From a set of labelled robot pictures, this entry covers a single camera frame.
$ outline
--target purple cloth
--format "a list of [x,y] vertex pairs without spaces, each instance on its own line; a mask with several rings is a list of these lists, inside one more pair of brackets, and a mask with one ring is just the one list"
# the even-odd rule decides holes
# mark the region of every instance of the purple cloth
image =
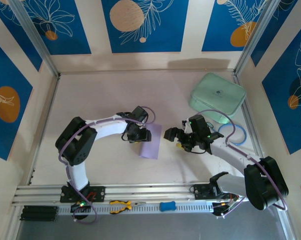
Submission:
[[152,123],[146,128],[151,132],[151,141],[143,142],[139,156],[147,159],[158,159],[162,135],[162,125]]

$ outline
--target mint green case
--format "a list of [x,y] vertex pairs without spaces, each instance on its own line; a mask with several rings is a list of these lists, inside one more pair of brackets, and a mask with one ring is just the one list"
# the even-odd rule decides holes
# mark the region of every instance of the mint green case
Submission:
[[[207,73],[192,91],[189,105],[198,112],[215,109],[232,118],[244,102],[245,97],[246,91],[241,86],[214,73]],[[221,124],[229,122],[225,116],[217,112],[208,111],[203,115]]]

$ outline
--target white table surface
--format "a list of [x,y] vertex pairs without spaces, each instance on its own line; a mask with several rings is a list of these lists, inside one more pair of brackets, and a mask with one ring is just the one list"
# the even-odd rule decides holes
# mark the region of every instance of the white table surface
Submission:
[[[162,125],[163,136],[165,130],[181,128],[182,120],[196,113],[188,101],[192,89],[206,73],[166,70],[62,75],[36,159],[32,185],[66,184],[65,167],[58,161],[55,142],[74,117],[98,120],[118,112],[131,112],[136,106],[148,106],[155,111],[156,123]],[[220,71],[216,74],[233,80],[231,72]],[[215,128],[220,125],[208,118],[206,120]],[[247,130],[241,110],[233,120]],[[243,132],[238,129],[231,140],[240,142],[243,138]],[[218,157],[208,153],[187,153],[164,138],[160,141],[158,159],[139,157],[139,148],[139,144],[122,141],[120,135],[96,141],[85,162],[90,183],[207,182],[211,176],[222,171],[241,175]],[[242,148],[253,151],[249,136]]]

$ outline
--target blue ring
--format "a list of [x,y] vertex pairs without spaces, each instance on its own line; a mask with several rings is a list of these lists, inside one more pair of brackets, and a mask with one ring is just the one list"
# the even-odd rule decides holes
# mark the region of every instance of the blue ring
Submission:
[[[221,129],[222,129],[223,127],[225,127],[225,126],[233,126],[233,124],[227,123],[227,124],[221,125],[221,126],[219,127],[219,129],[218,129],[218,132],[220,133],[220,132],[221,132]],[[244,140],[243,140],[242,142],[239,142],[239,143],[231,142],[231,143],[234,144],[235,146],[241,146],[241,145],[243,145],[243,144],[246,142],[246,140],[247,140],[247,133],[246,133],[246,130],[245,130],[242,126],[235,124],[235,127],[241,129],[241,130],[244,132],[245,137],[244,137]]]

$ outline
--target yellow-handled pliers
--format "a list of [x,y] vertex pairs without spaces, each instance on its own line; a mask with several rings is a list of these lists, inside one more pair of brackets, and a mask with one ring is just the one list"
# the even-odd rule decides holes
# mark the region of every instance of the yellow-handled pliers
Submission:
[[131,202],[131,201],[119,201],[119,200],[114,200],[114,201],[110,201],[109,204],[113,205],[113,204],[124,204],[126,206],[124,206],[122,209],[118,210],[118,211],[110,211],[110,214],[119,214],[121,212],[124,212],[125,210],[131,210],[133,207],[145,204],[145,201],[135,201],[135,202]]

